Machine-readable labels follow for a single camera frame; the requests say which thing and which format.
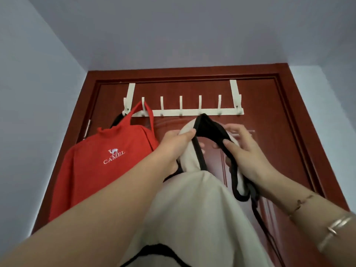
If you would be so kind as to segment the red-brown door frame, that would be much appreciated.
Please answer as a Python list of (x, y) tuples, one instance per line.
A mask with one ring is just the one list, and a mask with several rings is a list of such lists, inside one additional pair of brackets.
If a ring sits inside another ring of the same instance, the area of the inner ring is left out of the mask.
[(223, 77), (232, 79), (275, 77), (277, 79), (282, 105), (313, 188), (321, 196), (336, 205), (350, 210), (287, 63), (166, 69), (92, 70), (88, 71), (82, 85), (31, 234), (37, 232), (48, 222), (53, 187), (61, 163), (69, 148), (77, 143), (80, 136), (84, 135), (86, 121), (89, 119), (88, 111), (94, 103), (94, 95), (100, 82), (133, 80), (137, 83), (149, 79), (154, 81), (200, 81), (216, 80)]

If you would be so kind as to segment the person's right forearm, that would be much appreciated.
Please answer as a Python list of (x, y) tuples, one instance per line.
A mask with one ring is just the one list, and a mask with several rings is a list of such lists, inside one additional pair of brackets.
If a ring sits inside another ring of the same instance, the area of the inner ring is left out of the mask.
[(263, 194), (280, 207), (335, 267), (356, 267), (356, 213), (330, 202), (277, 170)]

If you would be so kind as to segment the person's left hand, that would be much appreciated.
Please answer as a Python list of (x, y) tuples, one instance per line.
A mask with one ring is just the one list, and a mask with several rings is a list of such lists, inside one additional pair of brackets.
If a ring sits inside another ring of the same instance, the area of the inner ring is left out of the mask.
[(192, 142), (191, 140), (189, 143), (177, 143), (176, 136), (179, 132), (180, 130), (169, 130), (166, 132), (158, 148), (155, 150), (158, 153), (158, 161), (165, 167), (168, 176), (178, 170), (177, 160), (184, 153), (189, 143)]

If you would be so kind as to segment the person's left forearm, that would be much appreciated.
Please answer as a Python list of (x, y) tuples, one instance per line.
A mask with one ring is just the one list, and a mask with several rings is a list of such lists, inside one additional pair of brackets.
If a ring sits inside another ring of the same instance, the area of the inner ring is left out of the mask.
[(115, 266), (178, 157), (154, 151), (24, 241), (0, 261), (0, 267)]

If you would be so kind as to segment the red backpack with white print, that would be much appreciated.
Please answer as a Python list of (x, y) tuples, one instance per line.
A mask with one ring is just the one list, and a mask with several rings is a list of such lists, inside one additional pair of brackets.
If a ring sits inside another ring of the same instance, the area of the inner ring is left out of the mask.
[(106, 187), (159, 145), (154, 115), (138, 103), (118, 125), (71, 147), (62, 162), (53, 191), (49, 221)]

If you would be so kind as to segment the red-brown wooden door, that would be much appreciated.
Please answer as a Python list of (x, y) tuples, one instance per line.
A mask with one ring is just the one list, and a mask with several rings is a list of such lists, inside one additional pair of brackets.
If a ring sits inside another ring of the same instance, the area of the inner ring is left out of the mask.
[[(109, 128), (114, 118), (124, 110), (123, 98), (127, 95), (129, 83), (136, 82), (130, 80), (98, 84), (94, 103), (88, 111), (91, 119), (88, 136), (96, 134), (98, 127)], [(316, 192), (306, 173), (282, 105), (277, 80), (274, 77), (247, 78), (237, 79), (237, 84), (242, 95), (244, 115), (211, 116), (211, 119), (222, 124), (243, 124), (251, 131), (277, 170)], [(160, 97), (163, 96), (165, 109), (179, 109), (179, 97), (182, 96), (183, 108), (195, 109), (198, 108), (199, 95), (202, 95), (202, 108), (217, 108), (219, 94), (222, 95), (222, 108), (234, 107), (230, 79), (141, 81), (136, 83), (132, 108), (144, 97), (152, 110), (161, 109)], [(325, 257), (273, 203), (260, 199), (258, 211), (287, 267), (331, 267)]]

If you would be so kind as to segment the person's right hand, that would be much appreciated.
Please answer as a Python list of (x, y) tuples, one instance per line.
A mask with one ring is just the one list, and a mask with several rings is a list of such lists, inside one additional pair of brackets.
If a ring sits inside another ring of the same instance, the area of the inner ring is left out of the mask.
[(231, 123), (223, 125), (223, 127), (231, 133), (238, 134), (238, 146), (243, 149), (243, 158), (238, 165), (241, 173), (263, 188), (268, 183), (269, 174), (274, 172), (273, 166), (245, 126)]

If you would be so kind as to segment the cream garment with black trim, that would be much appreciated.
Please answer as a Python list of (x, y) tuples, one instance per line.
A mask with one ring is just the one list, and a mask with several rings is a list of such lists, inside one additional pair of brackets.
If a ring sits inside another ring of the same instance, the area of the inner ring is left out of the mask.
[[(239, 202), (251, 202), (253, 214), (286, 267), (257, 207), (260, 193), (245, 178), (223, 144), (238, 141), (206, 114), (187, 123), (183, 134), (196, 135), (179, 158), (183, 173), (165, 180), (120, 267), (274, 267)], [(207, 169), (197, 137), (215, 142), (231, 159), (232, 192)]]

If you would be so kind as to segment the white over-door hook rack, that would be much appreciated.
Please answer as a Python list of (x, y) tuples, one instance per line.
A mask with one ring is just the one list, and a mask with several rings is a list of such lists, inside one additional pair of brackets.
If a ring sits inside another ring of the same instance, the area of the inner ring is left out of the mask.
[[(133, 95), (135, 91), (136, 83), (129, 83), (127, 95), (123, 98), (124, 110), (122, 115), (126, 116), (131, 112)], [(239, 93), (237, 80), (230, 80), (230, 88), (233, 99), (233, 108), (222, 108), (222, 95), (218, 95), (217, 108), (202, 108), (202, 95), (199, 95), (198, 108), (184, 109), (183, 97), (179, 97), (179, 109), (165, 109), (163, 96), (160, 97), (161, 109), (152, 110), (154, 117), (181, 117), (181, 116), (198, 116), (205, 113), (209, 116), (232, 116), (232, 115), (244, 115), (244, 109), (242, 107), (242, 95)], [(148, 110), (145, 106), (145, 98), (141, 97), (142, 110), (133, 113), (133, 117), (149, 117)]]

